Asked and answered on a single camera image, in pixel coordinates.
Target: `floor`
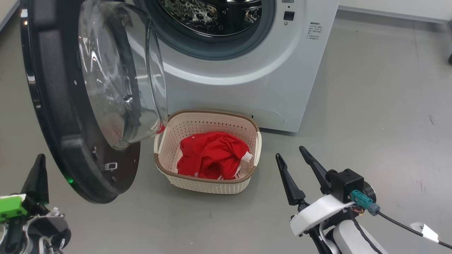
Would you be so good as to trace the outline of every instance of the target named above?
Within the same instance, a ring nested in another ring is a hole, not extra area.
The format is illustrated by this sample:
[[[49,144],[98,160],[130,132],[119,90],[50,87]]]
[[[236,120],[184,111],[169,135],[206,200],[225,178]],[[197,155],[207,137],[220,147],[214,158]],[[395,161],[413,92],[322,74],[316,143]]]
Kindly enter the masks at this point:
[[[316,253],[292,235],[274,155],[281,153],[299,187],[321,197],[298,152],[303,145],[327,169],[359,172],[376,189],[382,212],[426,223],[452,242],[452,52],[445,25],[338,12],[297,134],[263,133],[257,173],[234,196],[171,186],[142,142],[129,191],[107,205],[80,198],[56,167],[32,108],[19,20],[0,34],[0,193],[22,187],[38,153],[47,155],[50,201],[66,214],[75,253]],[[381,217],[359,222],[389,253],[449,253]]]

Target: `washing machine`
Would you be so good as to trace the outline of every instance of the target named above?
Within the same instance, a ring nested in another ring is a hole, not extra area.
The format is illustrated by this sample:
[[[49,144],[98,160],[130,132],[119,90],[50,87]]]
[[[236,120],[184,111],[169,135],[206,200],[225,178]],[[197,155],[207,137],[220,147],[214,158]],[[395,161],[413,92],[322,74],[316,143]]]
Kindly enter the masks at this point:
[[[338,0],[134,0],[159,35],[170,113],[218,109],[298,132]]]
[[[168,113],[299,128],[337,0],[21,0],[24,64],[49,150],[84,199],[129,189]]]

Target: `red fabric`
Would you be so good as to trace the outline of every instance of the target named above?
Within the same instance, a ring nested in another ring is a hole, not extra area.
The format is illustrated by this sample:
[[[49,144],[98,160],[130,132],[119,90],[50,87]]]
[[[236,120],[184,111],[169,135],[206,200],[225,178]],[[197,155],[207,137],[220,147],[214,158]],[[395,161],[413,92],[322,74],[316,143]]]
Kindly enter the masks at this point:
[[[240,160],[250,150],[245,142],[225,132],[194,134],[184,138],[180,148],[178,174],[226,180],[234,178]]]

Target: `laundry basket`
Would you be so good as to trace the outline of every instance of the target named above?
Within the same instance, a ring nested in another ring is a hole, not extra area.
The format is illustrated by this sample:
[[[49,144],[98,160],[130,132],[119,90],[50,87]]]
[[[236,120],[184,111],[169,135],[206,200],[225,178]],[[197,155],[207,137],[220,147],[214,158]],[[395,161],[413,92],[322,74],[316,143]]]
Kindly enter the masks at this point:
[[[179,160],[177,153],[181,140],[196,133],[206,132],[226,132],[248,145],[253,158],[247,169],[240,170],[241,178],[213,180],[177,174],[175,165]],[[160,172],[179,188],[204,193],[237,194],[248,186],[251,176],[256,171],[261,146],[262,137],[259,128],[247,117],[214,111],[183,110],[172,114],[165,131],[155,137],[154,158]]]

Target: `brown basket rim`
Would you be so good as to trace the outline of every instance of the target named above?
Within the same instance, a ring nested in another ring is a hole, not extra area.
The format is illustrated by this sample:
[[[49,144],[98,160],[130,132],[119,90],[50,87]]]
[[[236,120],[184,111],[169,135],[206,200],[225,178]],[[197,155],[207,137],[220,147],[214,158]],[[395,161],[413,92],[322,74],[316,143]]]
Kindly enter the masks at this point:
[[[223,111],[216,111],[216,110],[195,110],[195,109],[191,109],[191,110],[179,110],[177,112],[174,112],[173,114],[171,114],[171,116],[168,118],[168,122],[170,122],[170,120],[172,118],[174,118],[177,115],[183,114],[183,113],[213,113],[213,114],[219,114],[219,115],[227,115],[227,116],[233,116],[233,117],[239,117],[239,118],[243,118],[245,120],[248,120],[250,123],[253,124],[253,126],[256,128],[256,132],[259,132],[259,127],[257,126],[257,124],[250,119],[249,117],[246,117],[244,115],[240,115],[240,114],[235,114],[235,113],[229,113],[229,112],[223,112]],[[173,173],[171,171],[166,170],[159,161],[159,155],[157,153],[154,153],[154,160],[155,160],[155,164],[157,165],[157,167],[160,169],[160,171],[162,171],[164,174],[170,175],[170,176],[174,176],[177,178],[182,178],[182,179],[187,179],[187,180],[191,180],[191,181],[195,181],[195,182],[202,182],[202,183],[220,183],[220,184],[236,184],[236,183],[242,183],[246,180],[248,180],[249,178],[251,178],[251,176],[256,172],[257,167],[253,166],[250,170],[250,172],[248,172],[248,174],[240,179],[232,179],[232,180],[215,180],[215,179],[205,179],[205,178],[197,178],[197,177],[193,177],[193,176],[187,176],[187,175],[182,175],[182,174],[177,174],[177,173]]]

